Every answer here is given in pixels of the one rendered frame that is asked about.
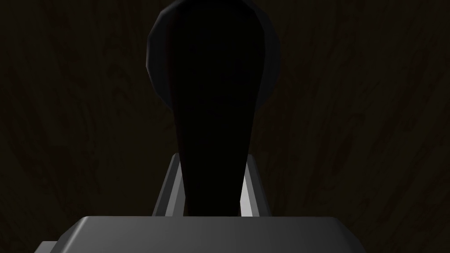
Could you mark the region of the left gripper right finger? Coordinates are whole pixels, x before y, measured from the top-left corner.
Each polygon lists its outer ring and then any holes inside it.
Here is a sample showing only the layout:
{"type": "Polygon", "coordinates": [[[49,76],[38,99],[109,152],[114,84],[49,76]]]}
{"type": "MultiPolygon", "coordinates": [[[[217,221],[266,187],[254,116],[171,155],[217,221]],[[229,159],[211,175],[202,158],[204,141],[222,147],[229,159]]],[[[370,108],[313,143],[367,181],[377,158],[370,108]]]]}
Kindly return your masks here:
{"type": "Polygon", "coordinates": [[[240,197],[240,214],[242,217],[270,217],[271,211],[262,186],[259,170],[252,155],[247,156],[247,163],[240,197]]]}

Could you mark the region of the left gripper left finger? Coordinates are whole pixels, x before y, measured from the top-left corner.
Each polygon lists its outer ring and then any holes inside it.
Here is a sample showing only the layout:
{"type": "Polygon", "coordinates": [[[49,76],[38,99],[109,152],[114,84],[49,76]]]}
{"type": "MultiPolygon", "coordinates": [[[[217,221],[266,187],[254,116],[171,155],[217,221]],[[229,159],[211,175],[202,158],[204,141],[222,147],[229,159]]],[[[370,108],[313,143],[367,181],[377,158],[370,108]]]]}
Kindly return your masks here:
{"type": "Polygon", "coordinates": [[[185,191],[179,153],[175,153],[168,167],[153,216],[184,216],[185,191]]]}

